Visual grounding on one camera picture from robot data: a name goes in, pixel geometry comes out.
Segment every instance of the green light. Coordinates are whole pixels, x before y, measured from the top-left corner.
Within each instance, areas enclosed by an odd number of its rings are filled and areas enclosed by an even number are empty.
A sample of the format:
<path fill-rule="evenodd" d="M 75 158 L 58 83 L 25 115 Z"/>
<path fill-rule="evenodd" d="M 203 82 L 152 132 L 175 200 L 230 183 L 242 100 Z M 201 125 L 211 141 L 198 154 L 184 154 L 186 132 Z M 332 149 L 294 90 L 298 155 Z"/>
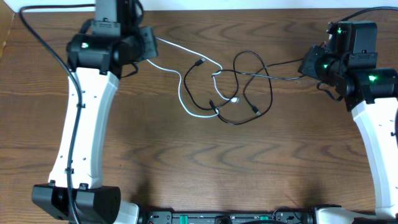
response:
<path fill-rule="evenodd" d="M 375 77 L 375 76 L 373 76 L 373 75 L 370 75 L 370 76 L 369 76 L 369 80 L 371 80 L 371 81 L 373 82 L 374 80 L 377 80 L 377 77 Z"/>

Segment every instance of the wood grain surface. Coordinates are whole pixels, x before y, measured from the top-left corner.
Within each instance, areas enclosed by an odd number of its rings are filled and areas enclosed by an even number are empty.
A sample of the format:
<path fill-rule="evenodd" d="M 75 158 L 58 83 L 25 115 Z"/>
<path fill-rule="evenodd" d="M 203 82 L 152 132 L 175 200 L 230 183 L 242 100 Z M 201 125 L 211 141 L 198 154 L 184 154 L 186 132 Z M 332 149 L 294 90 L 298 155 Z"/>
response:
<path fill-rule="evenodd" d="M 328 21 L 356 10 L 147 12 L 145 25 L 157 36 L 206 54 L 232 68 L 242 50 L 265 63 L 303 57 L 327 40 Z M 65 46 L 88 12 L 33 13 L 27 19 L 66 59 Z M 378 24 L 379 67 L 398 67 L 398 14 L 372 12 L 358 19 Z M 153 62 L 182 73 L 199 58 L 159 42 Z M 264 117 L 242 126 L 194 118 L 178 102 L 178 76 L 147 62 L 122 80 L 109 115 L 104 144 L 104 185 L 116 185 L 123 199 L 176 211 L 267 211 L 335 203 L 349 210 L 374 209 L 374 187 L 359 131 L 343 102 L 315 88 L 316 81 L 272 81 L 274 104 Z M 299 64 L 271 68 L 294 77 Z M 236 68 L 254 72 L 253 56 Z M 188 84 L 201 105 L 221 102 L 206 62 Z M 244 83 L 249 77 L 239 76 Z M 232 74 L 220 89 L 234 91 Z M 0 61 L 0 222 L 57 223 L 31 201 L 32 186 L 46 183 L 62 137 L 68 95 L 67 74 L 23 27 L 13 23 Z M 257 78 L 248 97 L 260 109 L 269 103 L 267 80 Z M 190 110 L 197 111 L 187 94 Z M 244 100 L 221 113 L 234 120 L 253 115 Z"/>

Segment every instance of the white wall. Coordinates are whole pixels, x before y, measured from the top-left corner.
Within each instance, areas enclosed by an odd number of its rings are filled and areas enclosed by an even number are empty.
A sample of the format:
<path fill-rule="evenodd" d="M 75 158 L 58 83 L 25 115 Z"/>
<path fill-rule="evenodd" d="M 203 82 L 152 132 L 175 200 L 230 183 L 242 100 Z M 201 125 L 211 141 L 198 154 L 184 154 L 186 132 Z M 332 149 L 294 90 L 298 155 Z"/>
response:
<path fill-rule="evenodd" d="M 89 4 L 95 0 L 4 0 L 12 10 L 22 6 L 46 4 Z M 397 6 L 398 0 L 141 0 L 146 11 L 153 10 L 220 10 L 220 9 L 297 9 L 297 8 L 362 8 Z M 92 11 L 64 9 L 62 11 Z"/>

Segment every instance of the white cable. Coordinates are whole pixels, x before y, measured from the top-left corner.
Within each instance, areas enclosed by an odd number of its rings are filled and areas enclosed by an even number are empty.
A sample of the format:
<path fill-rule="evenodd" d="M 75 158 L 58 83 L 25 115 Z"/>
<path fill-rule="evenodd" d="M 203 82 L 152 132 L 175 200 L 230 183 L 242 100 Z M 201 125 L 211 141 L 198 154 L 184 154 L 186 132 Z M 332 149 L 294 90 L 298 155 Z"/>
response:
<path fill-rule="evenodd" d="M 181 82 L 182 82 L 182 76 L 181 76 L 181 74 L 180 74 L 178 71 L 175 71 L 175 70 L 171 70 L 171 69 L 167 69 L 167 68 L 162 68 L 162 67 L 160 67 L 160 66 L 154 64 L 154 63 L 151 62 L 150 60 L 147 60 L 147 61 L 148 61 L 150 64 L 152 64 L 153 66 L 155 66 L 156 68 L 158 68 L 158 69 L 161 69 L 161 70 L 166 71 L 166 72 L 174 72 L 174 73 L 177 73 L 177 74 L 180 76 L 180 83 L 178 84 L 178 98 L 179 98 L 179 100 L 180 100 L 180 103 L 181 103 L 182 107 L 184 108 L 184 110 L 185 110 L 189 115 L 194 116 L 194 117 L 197 117 L 197 118 L 214 118 L 215 116 L 218 116 L 219 112 L 218 112 L 217 109 L 216 109 L 217 114 L 209 115 L 209 116 L 197 115 L 197 114 L 194 114 L 194 113 L 192 113 L 191 111 L 189 111 L 189 110 L 187 109 L 187 107 L 184 105 L 184 103 L 182 102 L 182 99 L 181 99 Z"/>
<path fill-rule="evenodd" d="M 203 58 L 209 60 L 209 61 L 212 62 L 213 64 L 218 65 L 218 66 L 220 67 L 220 70 L 223 69 L 223 67 L 222 67 L 219 63 L 213 61 L 212 59 L 210 59 L 210 58 L 208 58 L 208 57 L 206 57 L 206 56 L 204 56 L 203 54 L 200 54 L 200 53 L 198 53 L 198 52 L 194 52 L 193 50 L 190 50 L 190 49 L 186 49 L 185 47 L 182 47 L 182 46 L 180 46 L 180 45 L 178 45 L 178 44 L 175 44 L 175 43 L 171 43 L 171 42 L 169 42 L 169 41 L 167 41 L 167 40 L 164 40 L 164 39 L 161 39 L 161 38 L 159 38 L 159 37 L 156 37 L 156 39 L 161 40 L 161 41 L 165 42 L 166 44 L 170 44 L 170 45 L 173 45 L 173 46 L 175 46 L 175 47 L 179 47 L 179 48 L 181 48 L 181 49 L 183 49 L 183 50 L 186 50 L 187 52 L 191 52 L 191 53 L 193 53 L 193 54 L 195 54 L 195 55 L 199 55 L 199 56 L 201 56 L 201 57 L 203 57 Z M 219 75 L 220 73 L 221 73 L 221 72 L 217 72 L 217 73 L 213 73 L 212 75 Z M 214 76 L 213 76 L 213 80 L 214 80 L 214 87 L 215 87 L 217 93 L 219 94 L 219 96 L 220 96 L 222 99 L 224 99 L 224 100 L 229 100 L 229 98 L 223 96 L 223 95 L 221 94 L 221 92 L 218 90 L 216 78 L 215 78 Z M 238 99 L 239 99 L 238 97 L 234 97 L 234 98 L 231 99 L 231 102 L 232 102 L 232 103 L 235 103 L 235 102 L 238 101 Z"/>

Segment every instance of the wooden table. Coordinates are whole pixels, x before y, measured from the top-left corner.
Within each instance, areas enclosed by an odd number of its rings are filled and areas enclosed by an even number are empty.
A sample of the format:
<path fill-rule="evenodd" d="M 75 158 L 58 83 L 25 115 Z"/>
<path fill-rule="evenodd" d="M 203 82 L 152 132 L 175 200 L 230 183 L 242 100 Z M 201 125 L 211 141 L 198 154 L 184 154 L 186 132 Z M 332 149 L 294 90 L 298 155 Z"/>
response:
<path fill-rule="evenodd" d="M 161 38 L 199 51 L 225 68 L 242 50 L 265 63 L 303 57 L 327 40 L 328 21 L 356 10 L 253 10 L 147 12 L 144 24 Z M 66 59 L 65 46 L 90 12 L 34 13 L 27 18 Z M 398 67 L 398 14 L 372 12 L 358 19 L 379 27 L 379 67 Z M 199 58 L 159 42 L 160 66 L 185 73 Z M 359 131 L 343 102 L 316 90 L 317 81 L 272 81 L 274 104 L 262 118 L 242 126 L 186 114 L 177 97 L 178 76 L 147 62 L 122 80 L 109 115 L 104 144 L 104 185 L 123 199 L 176 211 L 266 211 L 287 205 L 336 203 L 373 210 L 374 187 Z M 275 76 L 298 75 L 299 64 L 271 68 Z M 261 67 L 253 56 L 239 70 Z M 188 84 L 198 102 L 221 102 L 206 62 Z M 126 66 L 124 72 L 132 68 Z M 239 76 L 244 83 L 249 77 Z M 219 79 L 226 94 L 232 74 Z M 0 220 L 56 223 L 31 201 L 34 184 L 46 183 L 62 137 L 67 74 L 16 18 L 0 61 Z M 257 78 L 248 96 L 260 110 L 269 103 L 267 80 Z M 187 94 L 183 98 L 197 113 Z M 221 112 L 229 119 L 253 115 L 242 100 Z"/>

